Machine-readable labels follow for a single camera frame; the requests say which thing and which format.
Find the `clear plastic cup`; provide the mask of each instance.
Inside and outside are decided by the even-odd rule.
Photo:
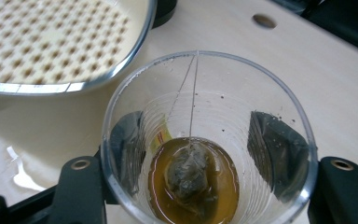
[[[140,222],[161,222],[147,187],[158,147],[190,135],[215,142],[235,164],[240,197],[230,223],[289,222],[310,198],[316,146],[289,88],[267,69],[237,56],[180,52],[130,74],[103,122],[107,183]]]

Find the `transparent cup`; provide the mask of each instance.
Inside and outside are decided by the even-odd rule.
[[[176,137],[215,142],[233,160],[239,202],[230,223],[285,223],[306,205],[317,175],[310,124],[295,95],[262,66],[211,51],[161,57],[117,88],[103,122],[103,171],[119,203],[159,223],[148,173]]]

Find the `white table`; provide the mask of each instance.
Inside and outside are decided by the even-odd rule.
[[[277,26],[256,25],[256,13]],[[319,157],[358,164],[358,49],[268,1],[181,0],[173,18],[149,33],[126,74],[159,56],[193,49],[231,53],[266,67],[303,105]],[[17,164],[7,148],[14,148],[39,186],[54,186],[66,161],[96,152],[103,113],[118,82],[77,95],[0,96],[0,194],[9,205],[38,191],[15,185]],[[119,206],[109,206],[109,216],[134,222]],[[305,212],[296,220],[307,222]]]

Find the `dotted surface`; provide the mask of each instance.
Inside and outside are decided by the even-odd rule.
[[[91,81],[119,63],[130,22],[105,1],[5,1],[0,7],[0,83]]]

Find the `cup rim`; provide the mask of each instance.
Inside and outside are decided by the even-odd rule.
[[[304,185],[299,192],[297,198],[294,200],[293,205],[291,205],[286,211],[281,213],[281,215],[277,218],[275,218],[272,223],[285,223],[288,221],[292,221],[295,219],[300,212],[303,210],[305,205],[307,204],[308,200],[310,199],[310,195],[313,192],[314,186],[316,184],[317,179],[317,171],[318,171],[318,157],[317,157],[317,147],[315,144],[314,136],[312,129],[310,127],[309,120],[307,118],[307,115],[300,104],[300,102],[297,100],[294,93],[289,89],[286,84],[284,84],[283,81],[281,81],[277,76],[275,76],[273,73],[271,73],[268,69],[265,67],[254,63],[250,60],[244,59],[239,56],[235,56],[232,54],[224,53],[224,52],[217,52],[217,51],[209,51],[209,50],[192,50],[192,51],[181,51],[176,52],[172,54],[168,54],[159,58],[156,58],[155,60],[151,61],[150,63],[147,63],[146,65],[138,68],[137,70],[133,71],[131,74],[129,74],[117,87],[114,94],[112,95],[112,98],[110,99],[110,102],[108,104],[108,107],[105,111],[105,116],[103,119],[103,137],[102,137],[102,143],[101,143],[101,158],[102,158],[102,167],[103,167],[103,174],[105,177],[105,180],[108,184],[108,187],[110,188],[111,192],[116,196],[117,200],[119,201],[120,205],[123,206],[123,208],[134,218],[138,219],[140,222],[144,223],[163,223],[159,219],[156,219],[155,217],[151,217],[147,213],[143,212],[141,209],[139,209],[131,200],[131,196],[128,195],[120,186],[119,182],[116,180],[114,176],[114,165],[112,164],[113,160],[109,158],[109,147],[108,147],[108,139],[111,132],[111,127],[109,126],[112,118],[112,112],[115,108],[115,104],[117,102],[118,97],[121,95],[121,93],[125,90],[125,88],[132,82],[133,79],[137,78],[140,74],[143,73],[143,71],[149,69],[152,66],[158,65],[163,62],[167,62],[168,60],[179,58],[179,57],[188,57],[188,56],[211,56],[211,57],[220,57],[220,58],[226,58],[234,61],[238,61],[240,63],[246,63],[253,68],[256,68],[257,70],[263,72],[266,76],[270,77],[273,81],[275,81],[290,97],[293,104],[296,106],[297,113],[301,117],[302,124],[304,125],[304,129],[307,135],[307,141],[309,144],[309,169],[307,173],[307,178],[304,182]]]

